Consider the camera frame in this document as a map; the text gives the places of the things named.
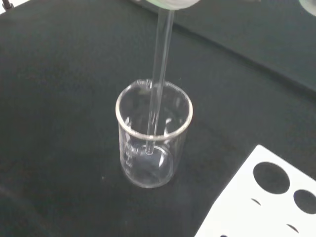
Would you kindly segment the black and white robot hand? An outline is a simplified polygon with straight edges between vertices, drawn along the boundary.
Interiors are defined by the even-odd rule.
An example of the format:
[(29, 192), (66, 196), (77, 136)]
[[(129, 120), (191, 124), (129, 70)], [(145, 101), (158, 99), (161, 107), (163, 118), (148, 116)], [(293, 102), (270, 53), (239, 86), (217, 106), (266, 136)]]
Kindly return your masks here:
[(167, 10), (180, 10), (193, 6), (199, 0), (147, 0), (147, 2)]

